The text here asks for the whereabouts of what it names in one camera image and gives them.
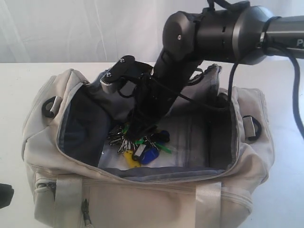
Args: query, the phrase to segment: yellow key tag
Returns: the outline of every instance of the yellow key tag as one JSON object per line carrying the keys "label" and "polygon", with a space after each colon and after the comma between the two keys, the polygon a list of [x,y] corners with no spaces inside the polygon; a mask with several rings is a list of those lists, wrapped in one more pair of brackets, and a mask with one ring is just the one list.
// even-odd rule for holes
{"label": "yellow key tag", "polygon": [[140,163],[138,161],[134,161],[132,159],[132,151],[125,151],[123,153],[125,160],[127,161],[128,165],[130,168],[136,168],[136,167],[140,167]]}

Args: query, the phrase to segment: bag opening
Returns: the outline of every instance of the bag opening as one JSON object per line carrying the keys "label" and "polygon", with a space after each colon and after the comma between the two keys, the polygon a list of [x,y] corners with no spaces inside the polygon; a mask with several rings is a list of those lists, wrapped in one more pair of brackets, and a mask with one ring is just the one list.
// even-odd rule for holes
{"label": "bag opening", "polygon": [[[129,169],[124,157],[117,153],[119,146],[110,146],[106,138],[118,122],[126,120],[133,99],[104,93],[98,83],[102,76],[82,86],[67,107],[57,139],[63,153],[118,177],[144,182],[218,175],[234,164],[237,123],[233,106],[225,112],[207,113],[178,98],[158,124],[159,129],[170,133],[166,146],[172,153],[160,151],[148,165]],[[122,92],[128,94],[133,88],[128,83]],[[218,80],[214,77],[189,86],[183,90],[183,94],[187,93],[202,102],[213,96],[218,105],[226,103],[226,95],[217,94]]]}

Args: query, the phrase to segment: white backdrop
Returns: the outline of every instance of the white backdrop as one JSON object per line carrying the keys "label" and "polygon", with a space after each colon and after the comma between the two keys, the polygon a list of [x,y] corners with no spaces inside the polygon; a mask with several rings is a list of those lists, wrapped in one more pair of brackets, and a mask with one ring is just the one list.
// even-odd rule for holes
{"label": "white backdrop", "polygon": [[[303,14],[303,0],[252,0],[274,14]],[[0,62],[155,61],[162,28],[207,0],[0,0]]]}

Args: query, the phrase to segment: beige duffel bag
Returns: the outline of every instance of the beige duffel bag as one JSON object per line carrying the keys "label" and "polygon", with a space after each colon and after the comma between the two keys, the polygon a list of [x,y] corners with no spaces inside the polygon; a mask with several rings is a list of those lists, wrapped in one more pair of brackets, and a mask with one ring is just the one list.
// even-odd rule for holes
{"label": "beige duffel bag", "polygon": [[[182,93],[202,102],[225,100],[218,73],[218,66],[211,67]],[[209,115],[178,98],[160,122],[170,133],[172,154],[160,152],[150,164],[129,169],[106,137],[125,120],[133,100],[105,94],[103,75],[89,83],[67,70],[52,76],[33,102],[22,157],[35,218],[55,228],[240,225],[274,162],[262,92],[234,87],[230,110]]]}

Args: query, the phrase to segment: white table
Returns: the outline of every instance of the white table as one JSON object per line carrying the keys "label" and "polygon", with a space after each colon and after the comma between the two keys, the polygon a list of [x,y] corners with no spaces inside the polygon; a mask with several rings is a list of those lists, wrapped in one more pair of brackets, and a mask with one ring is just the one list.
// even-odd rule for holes
{"label": "white table", "polygon": [[[205,62],[203,68],[210,64]],[[21,129],[31,102],[51,76],[68,68],[93,80],[111,63],[0,64],[0,182],[15,189],[9,207],[0,210],[1,227],[46,226],[34,220],[33,199],[21,159]],[[227,87],[231,64],[221,64],[221,86]],[[242,228],[302,228],[304,224],[304,142],[292,114],[294,70],[288,61],[264,61],[240,66],[235,76],[239,87],[260,88],[266,95],[276,160],[269,180],[253,194],[254,210]],[[304,98],[300,95],[303,109]]]}

